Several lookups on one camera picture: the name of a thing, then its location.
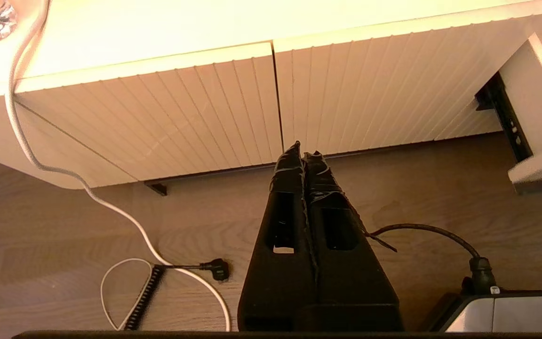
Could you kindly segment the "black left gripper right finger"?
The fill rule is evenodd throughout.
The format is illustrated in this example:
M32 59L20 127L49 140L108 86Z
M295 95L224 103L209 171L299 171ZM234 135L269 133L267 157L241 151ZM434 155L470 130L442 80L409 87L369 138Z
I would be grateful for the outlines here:
M308 224L316 261L317 331L403 331L399 299L366 236L359 213L319 152L305 153Z

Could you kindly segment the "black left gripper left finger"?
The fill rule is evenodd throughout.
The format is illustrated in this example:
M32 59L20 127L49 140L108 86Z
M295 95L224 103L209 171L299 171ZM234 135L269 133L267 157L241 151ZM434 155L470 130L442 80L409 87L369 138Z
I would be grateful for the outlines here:
M299 331L315 301L304 165L296 141L277 160L238 306L240 331Z

